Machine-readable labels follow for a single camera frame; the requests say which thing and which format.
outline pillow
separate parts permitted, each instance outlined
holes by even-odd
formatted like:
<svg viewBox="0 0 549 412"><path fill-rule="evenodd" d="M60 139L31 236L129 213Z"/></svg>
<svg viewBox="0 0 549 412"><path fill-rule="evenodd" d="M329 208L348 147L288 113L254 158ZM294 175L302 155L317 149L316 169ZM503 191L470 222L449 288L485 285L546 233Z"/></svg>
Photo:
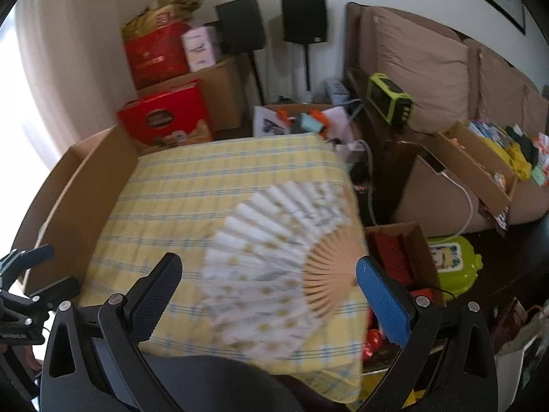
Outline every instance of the pillow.
<svg viewBox="0 0 549 412"><path fill-rule="evenodd" d="M530 138L536 139L538 133L545 133L548 105L549 101L537 91L524 87L521 128Z"/></svg>
<svg viewBox="0 0 549 412"><path fill-rule="evenodd" d="M374 21L379 71L414 102L410 127L436 133L467 119L469 48L383 8Z"/></svg>
<svg viewBox="0 0 549 412"><path fill-rule="evenodd" d="M524 82L501 57L485 48L479 53L478 116L499 127L521 124Z"/></svg>

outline red box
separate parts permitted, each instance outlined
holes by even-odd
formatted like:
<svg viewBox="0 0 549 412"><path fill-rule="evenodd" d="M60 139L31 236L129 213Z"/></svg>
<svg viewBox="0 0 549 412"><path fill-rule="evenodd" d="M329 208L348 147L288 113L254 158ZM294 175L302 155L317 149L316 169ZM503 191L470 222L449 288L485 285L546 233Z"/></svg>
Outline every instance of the red box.
<svg viewBox="0 0 549 412"><path fill-rule="evenodd" d="M136 89L189 72L181 40L181 35L188 30L188 23L175 22L124 44Z"/></svg>
<svg viewBox="0 0 549 412"><path fill-rule="evenodd" d="M210 116L199 81L129 102L118 117L131 137L148 146L212 141Z"/></svg>

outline screw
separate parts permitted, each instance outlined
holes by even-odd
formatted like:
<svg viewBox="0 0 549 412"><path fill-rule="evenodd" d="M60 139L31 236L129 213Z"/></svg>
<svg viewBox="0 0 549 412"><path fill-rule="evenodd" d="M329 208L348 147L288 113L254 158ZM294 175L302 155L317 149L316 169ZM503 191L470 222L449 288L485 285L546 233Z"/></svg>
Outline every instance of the screw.
<svg viewBox="0 0 549 412"><path fill-rule="evenodd" d="M68 300L63 300L63 302L59 304L59 309L61 311L67 311L69 308L70 308L70 302Z"/></svg>
<svg viewBox="0 0 549 412"><path fill-rule="evenodd" d="M118 305L120 302L122 302L122 299L123 299L122 294L119 294L119 293L113 294L111 297L109 297L109 304Z"/></svg>
<svg viewBox="0 0 549 412"><path fill-rule="evenodd" d="M469 307L469 310L474 311L474 312L477 312L477 311L480 310L480 306L476 302L469 302L467 304L467 306Z"/></svg>
<svg viewBox="0 0 549 412"><path fill-rule="evenodd" d="M416 304L418 304L420 307L429 307L429 304L431 301L428 297L425 296L418 296L416 297Z"/></svg>

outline smartphone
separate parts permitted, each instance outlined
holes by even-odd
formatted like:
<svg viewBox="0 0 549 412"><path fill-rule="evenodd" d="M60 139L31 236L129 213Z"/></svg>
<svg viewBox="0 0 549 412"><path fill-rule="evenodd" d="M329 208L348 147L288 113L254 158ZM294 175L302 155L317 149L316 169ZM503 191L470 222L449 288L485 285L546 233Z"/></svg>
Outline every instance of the smartphone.
<svg viewBox="0 0 549 412"><path fill-rule="evenodd" d="M431 167L431 169L433 169L433 172L435 172L437 175L440 175L446 170L445 165L437 158L435 158L435 156L425 147L422 147L418 155L423 158L423 160L429 165L429 167Z"/></svg>

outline folding fan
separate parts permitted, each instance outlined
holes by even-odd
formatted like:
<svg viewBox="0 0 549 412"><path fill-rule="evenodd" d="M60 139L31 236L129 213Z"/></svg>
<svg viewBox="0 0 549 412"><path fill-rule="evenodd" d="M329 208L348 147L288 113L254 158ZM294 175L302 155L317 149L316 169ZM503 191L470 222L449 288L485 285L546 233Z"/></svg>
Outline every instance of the folding fan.
<svg viewBox="0 0 549 412"><path fill-rule="evenodd" d="M200 284L223 341L265 361L300 348L356 285L360 231L335 183L273 185L240 203L206 252Z"/></svg>

